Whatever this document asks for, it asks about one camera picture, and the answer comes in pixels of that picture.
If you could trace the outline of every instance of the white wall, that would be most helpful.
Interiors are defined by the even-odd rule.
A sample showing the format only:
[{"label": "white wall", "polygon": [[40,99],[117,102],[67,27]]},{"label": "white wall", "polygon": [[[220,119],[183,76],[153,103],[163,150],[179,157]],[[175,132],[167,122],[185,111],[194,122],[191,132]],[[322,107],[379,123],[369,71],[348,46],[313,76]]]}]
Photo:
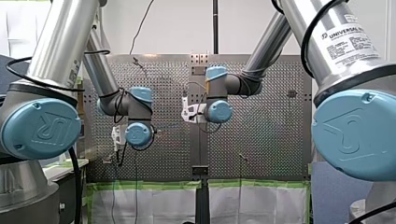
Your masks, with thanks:
[{"label": "white wall", "polygon": [[[113,53],[129,53],[150,0],[112,0],[104,8],[104,28]],[[391,0],[354,0],[350,6],[386,54],[387,5]],[[269,0],[219,0],[219,53],[250,53],[275,10]],[[213,51],[212,0],[155,0],[134,53]],[[299,54],[294,37],[284,54]]]}]

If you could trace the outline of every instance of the metal stand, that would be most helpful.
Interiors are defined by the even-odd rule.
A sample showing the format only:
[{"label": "metal stand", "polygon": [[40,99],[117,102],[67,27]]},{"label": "metal stand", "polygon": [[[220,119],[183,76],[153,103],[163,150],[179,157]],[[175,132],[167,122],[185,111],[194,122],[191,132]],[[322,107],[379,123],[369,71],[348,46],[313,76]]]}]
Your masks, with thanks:
[{"label": "metal stand", "polygon": [[[206,67],[207,55],[192,54],[190,81],[200,83],[204,86]],[[191,85],[189,87],[189,102],[193,102],[194,104],[198,102],[205,103],[206,98],[203,94],[204,90],[201,87]],[[192,178],[201,181],[201,187],[197,189],[195,196],[195,223],[210,224],[209,186],[207,183],[209,174],[207,133],[203,132],[198,125],[200,124],[191,125],[190,134],[190,140],[193,142],[191,145]]]},{"label": "metal stand", "polygon": [[196,191],[195,223],[210,224],[209,185],[207,179],[201,180],[202,186]]}]

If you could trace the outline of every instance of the metal pole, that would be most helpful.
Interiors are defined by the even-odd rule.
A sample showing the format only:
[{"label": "metal pole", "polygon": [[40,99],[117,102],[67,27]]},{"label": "metal pole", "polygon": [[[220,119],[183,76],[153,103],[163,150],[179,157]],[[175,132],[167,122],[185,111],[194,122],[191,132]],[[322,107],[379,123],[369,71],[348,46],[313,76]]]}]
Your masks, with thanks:
[{"label": "metal pole", "polygon": [[219,54],[219,1],[213,0],[213,53]]}]

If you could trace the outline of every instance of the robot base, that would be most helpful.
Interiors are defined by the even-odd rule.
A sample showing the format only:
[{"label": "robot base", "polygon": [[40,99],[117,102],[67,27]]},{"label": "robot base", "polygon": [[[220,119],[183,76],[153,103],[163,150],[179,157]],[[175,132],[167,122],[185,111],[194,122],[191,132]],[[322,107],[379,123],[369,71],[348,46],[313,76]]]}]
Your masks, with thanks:
[{"label": "robot base", "polygon": [[44,195],[0,208],[0,220],[5,224],[58,224],[59,213],[58,185],[51,183]]}]

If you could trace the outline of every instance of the robotic arm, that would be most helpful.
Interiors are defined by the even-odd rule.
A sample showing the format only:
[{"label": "robotic arm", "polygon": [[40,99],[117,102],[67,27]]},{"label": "robotic arm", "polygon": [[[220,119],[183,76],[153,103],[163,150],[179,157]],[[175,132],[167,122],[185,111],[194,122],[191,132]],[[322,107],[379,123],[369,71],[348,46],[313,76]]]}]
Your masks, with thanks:
[{"label": "robotic arm", "polygon": [[[91,31],[87,49],[92,52],[101,49],[99,37],[94,30]],[[84,64],[99,95],[98,109],[113,117],[128,116],[126,141],[137,148],[147,145],[155,132],[151,125],[151,89],[132,87],[126,91],[119,88],[103,54],[85,54]]]},{"label": "robotic arm", "polygon": [[304,69],[318,84],[312,135],[321,155],[339,171],[369,181],[396,179],[396,64],[384,61],[343,0],[280,0],[258,47],[239,75],[206,70],[205,120],[232,116],[229,94],[262,90],[291,32],[302,47]]},{"label": "robotic arm", "polygon": [[97,53],[92,31],[104,0],[54,1],[27,75],[9,86],[0,108],[0,157],[44,160],[68,150],[78,139],[81,122],[72,89],[81,60],[100,96],[98,107],[109,116],[128,116],[126,139],[133,147],[151,140],[151,90],[120,88],[106,56]]}]

